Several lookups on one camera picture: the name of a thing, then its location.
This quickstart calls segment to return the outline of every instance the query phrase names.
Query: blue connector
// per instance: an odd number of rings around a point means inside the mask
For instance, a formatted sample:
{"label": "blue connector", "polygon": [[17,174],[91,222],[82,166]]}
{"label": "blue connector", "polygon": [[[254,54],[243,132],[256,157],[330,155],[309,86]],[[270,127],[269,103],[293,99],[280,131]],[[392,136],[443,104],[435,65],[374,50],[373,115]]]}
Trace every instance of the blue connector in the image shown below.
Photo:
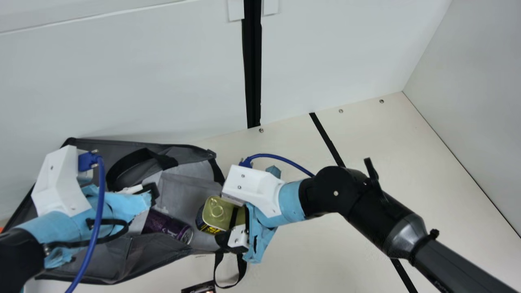
{"label": "blue connector", "polygon": [[78,171],[85,172],[97,166],[97,159],[101,156],[95,153],[97,151],[86,152],[78,156]]}
{"label": "blue connector", "polygon": [[244,161],[239,162],[239,166],[250,168],[250,169],[253,168],[253,166],[252,166],[252,159],[247,157]]}
{"label": "blue connector", "polygon": [[239,166],[241,167],[246,167],[246,168],[253,168],[252,166],[252,160],[255,159],[255,158],[258,158],[258,157],[268,157],[268,158],[274,158],[276,160],[279,160],[279,161],[283,161],[285,163],[288,163],[290,164],[291,166],[299,169],[300,171],[304,172],[305,174],[307,174],[308,176],[310,177],[313,177],[315,176],[315,174],[309,172],[308,170],[306,170],[304,167],[302,167],[301,165],[295,163],[294,161],[292,160],[289,160],[285,157],[281,157],[281,156],[277,156],[277,155],[272,155],[272,154],[256,154],[256,155],[253,155],[253,156],[249,156],[247,157],[246,159],[244,159],[244,161],[240,162],[239,163]]}

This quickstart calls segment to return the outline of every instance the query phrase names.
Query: white wall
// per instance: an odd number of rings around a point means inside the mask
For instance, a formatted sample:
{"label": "white wall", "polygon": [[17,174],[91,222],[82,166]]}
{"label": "white wall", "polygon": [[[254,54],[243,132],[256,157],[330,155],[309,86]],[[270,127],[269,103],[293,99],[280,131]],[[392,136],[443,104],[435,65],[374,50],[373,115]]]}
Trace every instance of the white wall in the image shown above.
{"label": "white wall", "polygon": [[453,0],[404,92],[521,234],[521,2]]}
{"label": "white wall", "polygon": [[246,128],[226,0],[2,33],[0,64],[0,219],[68,137],[186,143]]}
{"label": "white wall", "polygon": [[262,18],[263,124],[403,90],[451,0],[280,0]]}

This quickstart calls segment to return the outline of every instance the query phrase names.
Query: white bracket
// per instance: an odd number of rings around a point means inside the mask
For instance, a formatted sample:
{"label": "white bracket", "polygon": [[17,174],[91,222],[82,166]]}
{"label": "white bracket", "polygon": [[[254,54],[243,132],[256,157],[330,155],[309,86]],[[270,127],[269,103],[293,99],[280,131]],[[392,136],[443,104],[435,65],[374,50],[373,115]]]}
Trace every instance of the white bracket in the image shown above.
{"label": "white bracket", "polygon": [[231,230],[230,239],[228,239],[229,247],[250,247],[248,244],[248,233],[246,231],[246,224],[235,226]]}
{"label": "white bracket", "polygon": [[228,20],[244,19],[244,0],[228,0]]}
{"label": "white bracket", "polygon": [[67,145],[45,156],[31,193],[38,216],[59,211],[73,217],[92,208],[78,183],[92,179],[92,170],[78,173],[78,156],[85,152]]}
{"label": "white bracket", "polygon": [[279,13],[279,0],[263,0],[262,14],[264,16]]}
{"label": "white bracket", "polygon": [[269,172],[232,165],[222,197],[240,205],[249,202],[271,218],[282,214],[279,191],[284,184]]}

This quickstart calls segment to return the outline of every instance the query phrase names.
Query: bag handle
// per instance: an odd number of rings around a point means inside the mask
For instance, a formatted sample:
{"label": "bag handle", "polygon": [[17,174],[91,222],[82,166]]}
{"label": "bag handle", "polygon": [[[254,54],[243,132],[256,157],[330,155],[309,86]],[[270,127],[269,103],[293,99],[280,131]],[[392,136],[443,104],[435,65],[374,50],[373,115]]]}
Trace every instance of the bag handle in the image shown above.
{"label": "bag handle", "polygon": [[242,259],[242,254],[237,254],[237,268],[239,269],[239,279],[233,285],[221,287],[217,284],[217,281],[215,280],[215,271],[217,270],[217,267],[219,266],[219,264],[222,262],[223,258],[224,258],[223,252],[217,251],[215,253],[214,283],[215,283],[215,286],[217,286],[221,289],[228,289],[228,288],[231,288],[231,287],[234,287],[235,285],[237,285],[242,280],[242,278],[244,278],[244,275],[246,275],[247,262],[244,259]]}
{"label": "bag handle", "polygon": [[127,170],[151,159],[155,159],[162,170],[179,166],[179,162],[173,157],[157,154],[147,148],[139,149],[122,157],[110,168],[105,176],[108,190],[117,191],[116,181],[119,176]]}

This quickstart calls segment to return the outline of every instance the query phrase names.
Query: blue tape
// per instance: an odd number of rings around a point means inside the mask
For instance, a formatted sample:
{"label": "blue tape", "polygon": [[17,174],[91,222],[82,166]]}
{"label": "blue tape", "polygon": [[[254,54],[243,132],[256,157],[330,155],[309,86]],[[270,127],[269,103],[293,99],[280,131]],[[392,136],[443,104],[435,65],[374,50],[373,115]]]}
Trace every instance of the blue tape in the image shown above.
{"label": "blue tape", "polygon": [[299,187],[302,181],[291,182],[279,191],[279,205],[282,215],[268,218],[258,208],[246,204],[250,212],[250,248],[243,259],[251,263],[260,263],[278,226],[306,220],[299,199]]}
{"label": "blue tape", "polygon": [[[98,187],[89,185],[82,188],[91,206],[97,206]],[[127,223],[132,221],[134,217],[143,211],[150,209],[152,195],[145,192],[140,195],[105,193],[105,204],[103,207],[103,218],[122,219]],[[25,222],[17,228],[24,229],[31,233],[35,239],[41,243],[50,243],[55,241],[76,242],[89,240],[91,230],[87,227],[86,219],[94,219],[96,212],[94,209],[84,211],[74,217],[69,217],[61,212],[50,212],[43,216]],[[105,237],[109,234],[119,232],[123,227],[102,225],[100,227],[100,236]],[[59,267],[72,260],[72,256],[84,248],[62,248],[58,247],[51,251],[50,255],[44,260],[45,268]]]}

